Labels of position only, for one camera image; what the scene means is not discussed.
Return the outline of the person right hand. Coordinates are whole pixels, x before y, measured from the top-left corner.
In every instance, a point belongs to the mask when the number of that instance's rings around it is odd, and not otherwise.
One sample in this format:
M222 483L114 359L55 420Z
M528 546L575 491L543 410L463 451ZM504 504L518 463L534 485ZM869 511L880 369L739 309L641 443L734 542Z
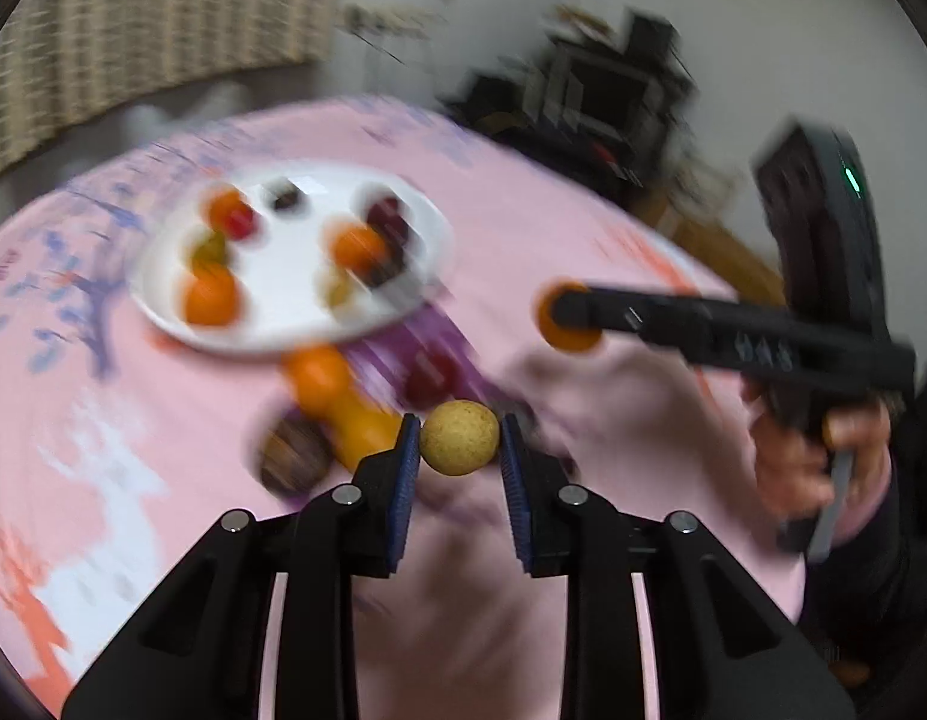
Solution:
M854 474L834 527L834 544L856 538L890 489L891 418L883 401L831 411L818 444L777 421L758 382L743 380L742 397L754 410L749 435L758 496L781 522L814 517L833 504L836 488L827 472L827 452L854 452Z

